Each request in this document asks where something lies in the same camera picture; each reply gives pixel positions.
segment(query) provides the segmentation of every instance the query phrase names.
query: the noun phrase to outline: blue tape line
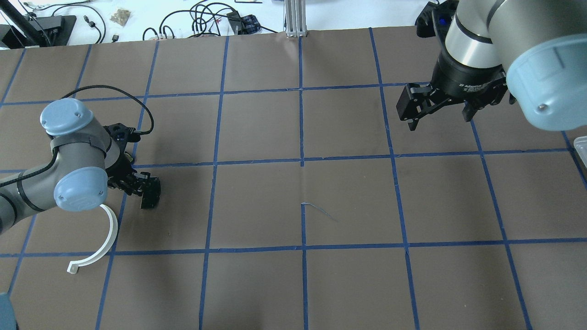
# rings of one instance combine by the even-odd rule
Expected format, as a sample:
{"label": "blue tape line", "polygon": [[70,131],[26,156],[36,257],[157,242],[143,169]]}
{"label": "blue tape line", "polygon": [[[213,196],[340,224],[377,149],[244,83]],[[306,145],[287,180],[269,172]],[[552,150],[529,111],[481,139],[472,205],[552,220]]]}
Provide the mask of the blue tape line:
{"label": "blue tape line", "polygon": [[44,100],[44,101],[25,101],[25,102],[6,102],[4,103],[5,106],[24,106],[24,105],[45,105],[53,102],[54,100]]}
{"label": "blue tape line", "polygon": [[149,99],[160,99],[163,97],[185,97],[185,96],[207,96],[207,95],[220,95],[220,92],[200,92],[200,93],[183,93],[183,94],[159,94],[159,95],[148,95]]}
{"label": "blue tape line", "polygon": [[576,238],[530,238],[524,240],[509,240],[510,244],[551,244],[551,243],[584,243],[587,237]]}
{"label": "blue tape line", "polygon": [[173,164],[142,164],[133,165],[135,169],[161,169],[165,167],[197,167],[197,166],[212,166],[214,163],[173,163]]}
{"label": "blue tape line", "polygon": [[334,157],[307,157],[306,161],[323,161],[323,160],[359,160],[359,159],[387,159],[388,154],[374,154],[369,156],[334,156]]}
{"label": "blue tape line", "polygon": [[389,154],[390,159],[392,161],[392,172],[393,172],[393,183],[396,189],[396,198],[397,198],[397,209],[400,216],[400,225],[402,228],[402,241],[403,247],[405,250],[405,257],[406,257],[406,271],[407,271],[407,280],[408,286],[410,289],[410,299],[411,299],[411,310],[414,315],[414,326],[416,330],[420,329],[420,320],[418,318],[418,307],[416,304],[416,292],[414,290],[414,279],[411,272],[411,261],[410,261],[410,245],[407,239],[407,232],[406,232],[406,222],[404,220],[403,214],[403,207],[402,207],[402,195],[400,192],[400,186],[397,179],[397,168],[396,168],[396,159],[393,152],[393,143],[392,143],[392,136],[389,130],[389,121],[387,119],[387,106],[385,104],[385,94],[383,93],[383,81],[381,77],[381,68],[379,65],[379,56],[377,55],[377,46],[375,45],[375,37],[373,36],[373,29],[369,28],[369,35],[371,37],[371,44],[373,46],[373,56],[375,57],[375,67],[377,67],[377,79],[379,80],[379,93],[381,95],[381,106],[383,108],[383,122],[385,123],[385,133],[387,134],[387,144],[389,145]]}
{"label": "blue tape line", "polygon": [[298,158],[284,158],[284,159],[256,159],[256,160],[228,160],[219,161],[218,165],[240,165],[240,164],[264,164],[264,163],[296,163]]}
{"label": "blue tape line", "polygon": [[14,83],[14,79],[16,78],[16,73],[18,73],[18,68],[21,67],[22,59],[25,57],[26,48],[22,50],[21,57],[18,59],[18,63],[16,63],[16,67],[14,68],[14,72],[12,73],[12,77],[10,77],[10,81],[8,82],[8,86],[6,86],[6,91],[4,91],[4,95],[2,96],[2,100],[0,100],[0,107],[5,104],[6,97],[8,96],[8,91],[10,91],[10,87],[12,87],[12,83]]}
{"label": "blue tape line", "polygon": [[[528,238],[521,240],[508,240],[511,244],[557,244],[557,243],[587,243],[587,237],[575,238]],[[502,245],[501,240],[494,241],[453,241],[453,242],[419,242],[410,243],[412,247],[468,247],[483,245]],[[285,245],[274,247],[251,247],[251,248],[196,248],[182,250],[149,250],[149,251],[116,251],[118,255],[166,255],[166,254],[204,254],[204,253],[252,253],[252,252],[275,252],[275,251],[302,251],[302,250],[352,250],[372,248],[403,248],[403,243],[366,243],[366,244],[325,244],[325,245]],[[91,255],[92,252],[40,252],[24,253],[24,258],[30,257],[77,257]],[[20,253],[3,253],[0,258],[20,257]]]}
{"label": "blue tape line", "polygon": [[40,257],[88,257],[94,254],[94,252],[32,252],[25,253],[25,258],[40,258]]}
{"label": "blue tape line", "polygon": [[[224,83],[226,78],[226,62],[228,59],[228,41],[226,37],[224,43],[224,58],[222,59],[222,78],[220,80],[220,97],[218,100],[218,117],[216,120],[216,138],[214,142],[214,171],[212,173],[212,188],[210,192],[210,209],[208,211],[208,228],[206,230],[206,250],[210,249],[210,240],[212,236],[212,217],[214,215],[214,197],[216,191],[216,175],[218,172],[218,145],[220,143],[220,126],[222,121],[222,102],[224,100]],[[202,330],[204,325],[204,304],[206,299],[206,282],[208,280],[208,260],[210,253],[204,254],[204,267],[202,269],[202,289],[200,291],[200,314],[199,314],[199,330]]]}
{"label": "blue tape line", "polygon": [[442,156],[469,156],[472,154],[479,154],[479,151],[455,151],[446,153],[407,153],[397,154],[395,158],[402,157],[442,157]]}
{"label": "blue tape line", "polygon": [[303,52],[302,38],[298,38],[298,65],[299,65],[299,158],[300,166],[304,167],[303,154]]}
{"label": "blue tape line", "polygon": [[403,248],[403,243],[374,243],[374,244],[328,244],[308,245],[306,250],[351,250],[358,248]]}
{"label": "blue tape line", "polygon": [[203,248],[183,250],[151,250],[151,251],[116,251],[116,255],[163,255],[163,254],[200,254],[205,253]]}
{"label": "blue tape line", "polygon": [[[153,52],[153,60],[151,61],[151,69],[149,71],[149,79],[147,80],[147,87],[145,87],[145,95],[143,97],[143,103],[145,105],[147,104],[147,100],[149,99],[149,89],[151,88],[151,81],[153,80],[153,71],[155,70],[155,63],[157,62],[157,52],[159,51],[159,42],[160,41],[157,41],[155,43],[155,51]],[[145,114],[145,109],[141,108],[141,114],[139,115],[139,122],[137,124],[137,130],[140,130],[141,126],[143,125],[144,114]],[[136,159],[138,147],[139,147],[138,143],[135,143],[133,146],[132,156],[134,159]]]}
{"label": "blue tape line", "polygon": [[573,162],[575,163],[575,166],[577,167],[577,171],[579,171],[579,175],[581,176],[581,180],[583,181],[583,186],[585,187],[585,189],[587,189],[587,178],[585,178],[585,175],[583,173],[583,161],[577,159],[577,156],[575,155],[574,152],[574,146],[571,143],[571,141],[569,140],[569,137],[566,135],[566,132],[561,132],[562,133],[562,137],[565,139],[565,143],[566,143],[566,147],[568,149],[568,151],[571,153],[571,157],[573,158]]}
{"label": "blue tape line", "polygon": [[92,51],[92,45],[88,45],[86,58],[83,60],[82,71],[79,73],[79,78],[77,79],[77,83],[75,84],[75,89],[78,89],[79,86],[82,84],[82,77],[83,73],[86,71],[87,61],[90,58],[90,52]]}
{"label": "blue tape line", "polygon": [[303,330],[308,330],[308,251],[306,250],[306,205],[300,205],[302,219],[302,289],[303,289]]}
{"label": "blue tape line", "polygon": [[29,239],[31,238],[31,233],[33,231],[33,227],[35,226],[36,221],[36,214],[33,215],[31,219],[31,224],[29,225],[29,229],[26,232],[25,242],[22,244],[21,253],[19,254],[18,261],[16,262],[16,268],[14,269],[14,274],[12,274],[12,279],[10,281],[10,288],[8,289],[8,296],[12,294],[12,290],[14,289],[14,285],[16,283],[16,278],[18,277],[18,272],[21,270],[22,259],[25,256],[26,246],[29,244]]}
{"label": "blue tape line", "polygon": [[[122,220],[124,218],[124,208],[126,206],[126,194],[122,196],[122,202],[120,204],[120,212],[118,216],[118,233],[120,234],[120,226],[122,224]],[[104,303],[106,302],[106,293],[108,292],[108,284],[110,283],[110,274],[112,273],[112,264],[114,263],[114,257],[116,256],[116,247],[118,246],[118,239],[120,236],[116,237],[114,240],[114,244],[112,244],[112,248],[110,249],[110,257],[108,258],[108,266],[106,268],[106,276],[104,276],[104,286],[102,286],[102,294],[100,296],[100,305],[98,305],[98,315],[96,317],[96,327],[95,330],[100,329],[100,324],[102,323],[102,313],[104,311]]]}
{"label": "blue tape line", "polygon": [[495,151],[483,151],[484,154],[517,154],[517,153],[559,153],[568,152],[567,148],[555,148],[555,149],[530,149],[530,150],[495,150]]}
{"label": "blue tape line", "polygon": [[367,85],[343,85],[343,86],[318,86],[318,87],[304,87],[304,90],[326,90],[326,89],[352,89],[352,88],[373,88],[379,87],[378,84],[372,83]]}
{"label": "blue tape line", "polygon": [[274,88],[274,89],[254,89],[254,90],[231,90],[224,92],[225,95],[246,94],[246,93],[267,93],[267,92],[294,92],[298,88]]}
{"label": "blue tape line", "polygon": [[514,278],[514,285],[516,292],[518,293],[518,300],[520,307],[522,308],[522,314],[524,315],[524,321],[526,323],[526,328],[528,330],[532,329],[532,324],[530,323],[530,317],[528,316],[528,310],[526,308],[526,303],[524,301],[524,296],[522,295],[522,289],[519,284],[518,273],[515,269],[514,265],[514,258],[512,256],[512,252],[510,250],[510,244],[508,243],[508,237],[505,233],[504,222],[501,218],[500,207],[497,204],[497,198],[495,196],[495,190],[493,188],[493,184],[491,183],[491,176],[489,174],[489,168],[487,167],[487,162],[485,160],[485,154],[483,152],[483,147],[481,146],[481,141],[479,140],[479,134],[477,134],[477,128],[475,127],[475,121],[471,120],[471,128],[473,129],[473,135],[475,136],[475,142],[477,143],[477,148],[479,149],[479,157],[481,158],[481,163],[483,164],[483,171],[485,172],[485,178],[487,179],[487,186],[489,187],[489,192],[491,194],[491,199],[493,201],[493,207],[495,209],[495,215],[497,216],[497,222],[500,226],[501,231],[501,238],[504,240],[504,247],[505,252],[508,256],[508,262],[510,263],[510,269],[512,272],[512,276]]}
{"label": "blue tape line", "polygon": [[469,247],[477,245],[501,245],[503,243],[503,241],[422,242],[410,243],[410,247]]}
{"label": "blue tape line", "polygon": [[[135,96],[138,99],[144,98],[144,95]],[[128,96],[113,96],[113,97],[93,97],[90,99],[78,99],[82,102],[96,102],[96,101],[118,101],[118,100],[130,100]]]}

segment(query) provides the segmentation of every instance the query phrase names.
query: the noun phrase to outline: light blue joint cover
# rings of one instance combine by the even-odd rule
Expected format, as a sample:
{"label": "light blue joint cover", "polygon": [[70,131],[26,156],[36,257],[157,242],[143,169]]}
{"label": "light blue joint cover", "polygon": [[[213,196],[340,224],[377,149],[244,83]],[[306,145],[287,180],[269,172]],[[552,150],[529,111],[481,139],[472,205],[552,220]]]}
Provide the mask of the light blue joint cover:
{"label": "light blue joint cover", "polygon": [[534,46],[512,63],[507,82],[532,125],[544,130],[587,125],[587,33]]}
{"label": "light blue joint cover", "polygon": [[41,125],[51,136],[73,133],[86,127],[94,118],[79,100],[61,99],[51,102],[41,113]]}
{"label": "light blue joint cover", "polygon": [[7,294],[0,294],[0,329],[16,330],[16,317]]}
{"label": "light blue joint cover", "polygon": [[107,182],[108,175],[100,167],[82,167],[59,180],[53,198],[66,211],[91,210],[106,200]]}

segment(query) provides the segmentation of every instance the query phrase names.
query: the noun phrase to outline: black pole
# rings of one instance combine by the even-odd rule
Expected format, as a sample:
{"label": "black pole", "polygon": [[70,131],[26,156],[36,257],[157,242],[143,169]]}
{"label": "black pole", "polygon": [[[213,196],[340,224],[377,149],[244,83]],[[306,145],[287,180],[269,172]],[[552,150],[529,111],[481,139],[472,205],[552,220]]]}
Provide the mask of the black pole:
{"label": "black pole", "polygon": [[27,21],[24,16],[22,16],[22,14],[19,13],[10,2],[8,2],[8,0],[0,0],[0,10],[10,17],[14,24],[16,24],[25,36],[35,45],[41,47],[48,46],[43,37],[41,37],[39,31],[37,31],[31,23],[29,23],[29,21]]}

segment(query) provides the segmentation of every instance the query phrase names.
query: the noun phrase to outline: blue tape grid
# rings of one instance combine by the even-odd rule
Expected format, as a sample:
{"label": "blue tape grid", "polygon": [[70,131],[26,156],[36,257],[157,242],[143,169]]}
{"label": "blue tape grid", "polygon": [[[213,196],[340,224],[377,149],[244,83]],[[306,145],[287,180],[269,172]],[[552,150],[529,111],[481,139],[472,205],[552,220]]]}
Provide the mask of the blue tape grid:
{"label": "blue tape grid", "polygon": [[[110,274],[112,272],[112,264],[114,261],[114,257],[116,255],[163,255],[163,254],[204,254],[204,266],[203,266],[203,280],[202,280],[202,290],[201,290],[201,299],[200,299],[200,326],[202,328],[203,325],[203,316],[204,316],[204,303],[205,303],[205,289],[206,289],[206,281],[207,281],[207,268],[208,268],[208,257],[209,254],[213,253],[246,253],[246,252],[268,252],[268,251],[302,251],[302,274],[303,274],[303,324],[304,330],[309,329],[309,322],[308,322],[308,278],[307,278],[307,262],[306,262],[306,253],[308,250],[339,250],[339,249],[358,249],[358,248],[402,248],[405,250],[406,256],[406,269],[409,279],[409,287],[410,287],[410,297],[412,303],[412,310],[414,315],[414,324],[415,328],[419,329],[419,319],[417,314],[417,304],[416,304],[416,295],[414,291],[414,284],[411,274],[411,264],[410,264],[410,256],[409,256],[409,248],[410,247],[455,247],[455,246],[476,246],[476,245],[503,245],[506,249],[508,260],[510,262],[510,267],[512,271],[512,276],[514,278],[516,290],[518,293],[518,298],[520,304],[522,306],[522,312],[524,314],[524,319],[526,322],[526,326],[528,329],[532,329],[532,325],[529,320],[528,312],[524,303],[524,297],[522,295],[522,289],[519,284],[519,280],[517,278],[517,273],[515,270],[514,260],[511,255],[510,245],[513,244],[552,244],[552,243],[587,243],[587,238],[550,238],[550,239],[527,239],[527,240],[509,240],[504,230],[504,226],[501,219],[501,214],[498,207],[498,201],[495,196],[495,192],[491,183],[491,177],[488,171],[487,164],[485,162],[485,155],[486,154],[516,154],[516,153],[550,153],[550,152],[570,152],[571,157],[581,175],[583,184],[587,189],[587,180],[583,175],[581,170],[582,166],[575,153],[573,151],[573,147],[571,142],[569,141],[565,132],[562,132],[562,136],[566,143],[566,148],[559,148],[559,149],[536,149],[536,150],[494,150],[494,151],[486,151],[483,150],[481,146],[481,142],[479,140],[479,136],[477,134],[477,130],[475,128],[474,122],[471,122],[471,127],[473,129],[473,133],[475,136],[475,141],[477,142],[478,150],[477,151],[464,151],[464,152],[449,152],[449,153],[412,153],[412,154],[394,154],[393,153],[393,144],[392,138],[389,130],[389,122],[387,118],[387,109],[386,109],[386,102],[385,96],[383,93],[383,88],[388,86],[404,86],[405,83],[383,83],[382,82],[382,75],[379,66],[379,57],[377,54],[377,47],[375,38],[373,36],[373,30],[369,29],[371,42],[373,46],[373,54],[375,57],[375,65],[377,67],[377,77],[378,77],[378,84],[370,84],[370,85],[347,85],[347,86],[321,86],[321,87],[303,87],[303,69],[302,69],[302,39],[299,40],[299,87],[294,89],[264,89],[264,90],[240,90],[240,91],[224,91],[224,80],[225,80],[225,71],[226,71],[226,64],[227,64],[227,56],[228,56],[228,42],[229,38],[226,39],[225,43],[225,50],[224,50],[224,60],[222,64],[222,82],[221,82],[221,90],[219,92],[210,92],[210,93],[184,93],[184,94],[165,94],[165,95],[149,95],[149,88],[151,84],[151,80],[153,77],[153,70],[156,63],[157,58],[157,51],[159,47],[159,42],[156,43],[156,47],[153,54],[153,61],[151,63],[151,69],[149,74],[149,80],[147,82],[147,87],[144,95],[136,96],[139,99],[143,99],[144,103],[147,103],[149,98],[163,98],[163,97],[184,97],[184,96],[204,96],[204,95],[219,95],[220,101],[218,105],[218,119],[217,119],[217,129],[216,129],[216,140],[215,140],[215,147],[214,147],[214,161],[213,162],[205,162],[205,163],[175,163],[175,164],[141,164],[136,165],[135,168],[150,168],[150,167],[187,167],[187,166],[213,166],[214,171],[212,175],[212,188],[211,188],[211,198],[210,198],[210,210],[208,215],[208,228],[207,228],[207,238],[206,238],[206,246],[204,249],[190,249],[190,250],[157,250],[157,251],[117,251],[116,245],[117,241],[114,243],[112,251],[107,253],[109,256],[108,267],[106,271],[106,276],[104,278],[104,286],[102,291],[102,296],[100,299],[99,311],[96,320],[96,329],[100,328],[100,322],[102,319],[102,313],[104,308],[104,303],[106,300],[106,294],[108,289],[108,283],[110,279]],[[79,75],[76,87],[79,87],[82,81],[83,73],[85,71],[87,62],[89,60],[90,52],[92,50],[92,46],[89,45],[85,60],[83,62],[82,70]],[[0,108],[4,105],[39,105],[39,104],[48,104],[52,100],[43,100],[43,101],[33,101],[33,102],[6,102],[6,97],[9,93],[10,87],[12,86],[18,69],[23,61],[25,56],[26,49],[23,50],[21,56],[18,60],[14,73],[9,81],[8,87],[2,99],[0,100]],[[342,156],[342,157],[305,157],[303,152],[303,91],[304,90],[326,90],[326,89],[355,89],[355,88],[373,88],[378,87],[380,90],[380,96],[382,101],[382,108],[383,108],[383,117],[384,123],[386,128],[387,134],[387,142],[389,145],[389,154],[383,155],[369,155],[369,156]],[[220,124],[221,124],[221,111],[222,111],[222,99],[224,95],[228,94],[240,94],[240,93],[264,93],[264,92],[291,92],[291,91],[299,91],[299,118],[300,118],[300,158],[299,159],[265,159],[265,160],[241,160],[241,161],[218,161],[218,141],[220,138]],[[98,97],[98,98],[91,98],[91,99],[81,99],[82,101],[107,101],[107,100],[122,100],[127,99],[127,97]],[[144,117],[144,110],[141,110],[141,114],[139,117],[139,122],[137,128],[140,128],[142,125]],[[133,149],[133,155],[136,154],[136,144]],[[498,218],[498,222],[500,225],[500,229],[502,232],[502,240],[494,240],[494,241],[452,241],[452,242],[423,242],[423,243],[410,243],[407,239],[406,233],[406,226],[405,220],[403,217],[403,208],[402,208],[402,200],[400,194],[400,187],[397,180],[397,172],[396,172],[396,164],[395,159],[399,157],[443,157],[443,156],[465,156],[465,155],[479,155],[481,161],[483,163],[483,168],[485,171],[485,175],[487,178],[488,187],[490,189],[491,197],[494,203],[495,212]],[[258,247],[258,248],[210,248],[210,238],[211,238],[211,229],[212,229],[212,215],[214,210],[214,193],[215,193],[215,182],[216,182],[216,175],[217,175],[217,168],[218,166],[227,166],[227,165],[238,165],[238,164],[258,164],[258,163],[286,163],[286,162],[300,162],[301,166],[304,166],[305,161],[334,161],[334,160],[358,160],[358,159],[390,159],[392,162],[392,169],[393,169],[393,178],[394,178],[394,186],[396,190],[396,197],[397,203],[400,213],[400,222],[402,226],[402,242],[401,243],[388,243],[388,244],[335,244],[335,245],[306,245],[306,222],[305,222],[305,206],[301,205],[301,218],[302,218],[302,244],[301,245],[289,245],[289,246],[277,246],[277,247]],[[22,170],[15,169],[15,170],[0,170],[0,173],[17,173]],[[124,208],[126,205],[126,195],[122,199],[122,204],[120,207],[119,212],[119,227],[123,220],[124,216]],[[43,252],[43,253],[27,253],[26,247],[28,245],[28,241],[30,239],[33,226],[36,221],[36,216],[34,216],[31,220],[31,224],[29,225],[25,241],[23,243],[22,249],[20,253],[17,254],[0,254],[0,258],[16,258],[18,257],[18,262],[15,268],[14,275],[12,277],[11,286],[9,289],[9,294],[12,292],[16,278],[18,276],[18,272],[21,267],[22,260],[24,258],[29,257],[61,257],[61,256],[86,256],[90,255],[92,252]]]}

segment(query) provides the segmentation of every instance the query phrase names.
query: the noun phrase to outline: robotic arm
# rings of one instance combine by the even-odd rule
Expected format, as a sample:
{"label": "robotic arm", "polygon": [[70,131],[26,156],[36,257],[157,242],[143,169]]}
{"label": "robotic arm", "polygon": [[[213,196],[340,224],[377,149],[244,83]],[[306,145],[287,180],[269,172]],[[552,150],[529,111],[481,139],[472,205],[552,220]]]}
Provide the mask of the robotic arm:
{"label": "robotic arm", "polygon": [[419,120],[465,103],[469,122],[510,90],[526,119],[545,130],[587,124],[587,1],[448,0],[429,2],[416,21],[441,53],[429,84],[410,83],[397,102],[400,120]]}
{"label": "robotic arm", "polygon": [[55,206],[67,211],[98,207],[108,187],[142,196],[141,208],[157,205],[159,179],[136,173],[124,153],[128,142],[140,140],[134,128],[120,123],[103,127],[82,102],[69,98],[49,104],[41,125],[51,138],[53,158],[0,180],[0,234]]}

